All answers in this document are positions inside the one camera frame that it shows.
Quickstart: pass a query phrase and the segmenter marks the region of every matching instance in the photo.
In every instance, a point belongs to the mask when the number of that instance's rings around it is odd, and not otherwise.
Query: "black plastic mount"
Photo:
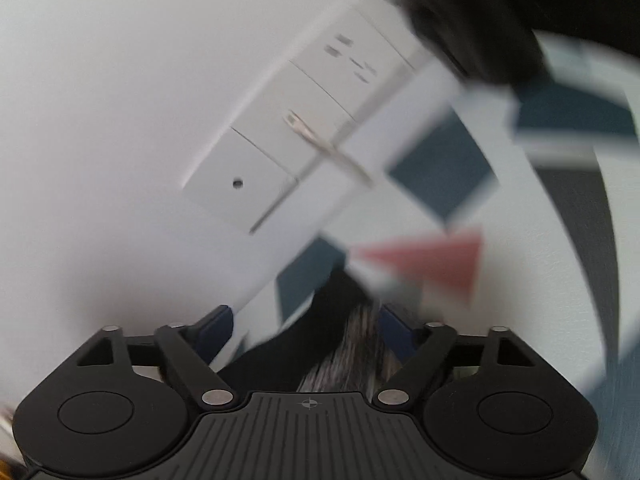
[[[577,480],[596,437],[589,403],[506,329],[416,331],[417,352],[369,404],[239,399],[193,349],[212,325],[196,327],[133,338],[107,327],[37,386],[14,418],[33,478]],[[165,383],[133,364],[158,366]]]

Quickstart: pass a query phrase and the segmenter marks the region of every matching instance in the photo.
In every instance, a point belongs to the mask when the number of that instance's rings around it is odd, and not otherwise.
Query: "blue patterned fabric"
[[[447,222],[493,171],[452,112],[389,171],[389,176]]]
[[[335,266],[344,266],[346,254],[324,238],[316,238],[276,279],[282,322],[289,319],[306,298],[329,277]]]
[[[637,139],[634,118],[628,108],[597,95],[550,80],[521,92],[520,98],[518,134],[569,130],[611,139]]]

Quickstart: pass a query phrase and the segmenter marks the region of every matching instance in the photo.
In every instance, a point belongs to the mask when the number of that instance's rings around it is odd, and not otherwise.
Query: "circular pad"
[[[520,392],[493,394],[478,406],[482,421],[502,433],[524,435],[544,430],[554,416],[549,405]]]
[[[127,397],[111,392],[87,392],[67,400],[58,412],[60,422],[71,431],[98,434],[113,431],[133,415]]]

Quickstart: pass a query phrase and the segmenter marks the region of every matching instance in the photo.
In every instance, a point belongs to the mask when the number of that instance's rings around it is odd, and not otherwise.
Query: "metal pin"
[[[378,394],[378,400],[387,406],[398,406],[409,400],[409,394],[402,390],[382,390]]]
[[[223,406],[234,400],[234,394],[226,390],[209,390],[202,394],[202,402],[210,406]]]
[[[328,140],[319,137],[318,134],[316,134],[309,126],[307,126],[305,121],[300,119],[297,114],[289,110],[284,116],[284,121],[295,133],[305,139],[306,142],[311,144],[317,150],[320,150],[321,152],[328,155],[336,164],[339,164],[340,166],[350,170],[351,173],[356,174],[356,176],[359,177],[359,179],[363,181],[363,183],[367,186],[373,186],[373,179],[360,164],[358,164],[350,156],[347,156],[343,152],[340,152],[338,148],[336,148]]]

